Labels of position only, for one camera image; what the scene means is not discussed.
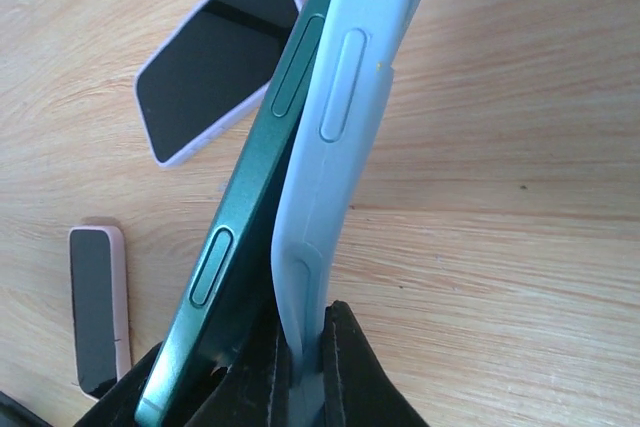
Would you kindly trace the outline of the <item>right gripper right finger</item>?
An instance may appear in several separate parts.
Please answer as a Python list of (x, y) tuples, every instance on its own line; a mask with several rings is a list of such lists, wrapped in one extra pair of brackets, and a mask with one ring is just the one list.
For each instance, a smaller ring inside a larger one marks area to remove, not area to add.
[(325, 311), (321, 336), (326, 426), (425, 426), (386, 375), (349, 304)]

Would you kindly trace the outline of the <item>teal phone black screen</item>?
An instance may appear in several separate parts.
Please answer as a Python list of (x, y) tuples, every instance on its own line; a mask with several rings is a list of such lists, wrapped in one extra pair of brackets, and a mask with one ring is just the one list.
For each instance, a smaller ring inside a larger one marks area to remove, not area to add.
[(270, 247), (330, 0), (305, 0), (259, 105), (134, 418), (164, 426), (181, 394), (236, 360), (266, 299)]

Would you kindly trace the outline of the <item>light blue phone case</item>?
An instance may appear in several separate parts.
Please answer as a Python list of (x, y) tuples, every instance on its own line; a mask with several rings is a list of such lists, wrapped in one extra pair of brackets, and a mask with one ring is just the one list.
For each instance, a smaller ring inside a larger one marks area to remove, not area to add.
[(387, 106), (393, 61), (420, 0), (330, 0), (271, 244), (291, 352), (288, 422), (321, 412), (320, 336), (331, 266)]

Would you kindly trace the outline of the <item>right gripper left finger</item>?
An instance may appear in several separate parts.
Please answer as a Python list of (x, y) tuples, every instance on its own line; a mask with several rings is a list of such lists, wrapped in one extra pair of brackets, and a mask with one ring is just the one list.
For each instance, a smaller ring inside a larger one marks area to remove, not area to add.
[[(164, 426), (287, 426), (289, 350), (277, 315), (272, 276), (266, 299), (242, 350), (227, 369), (210, 369), (181, 394)], [(78, 426), (139, 426), (142, 398), (161, 345), (156, 344), (77, 422)]]

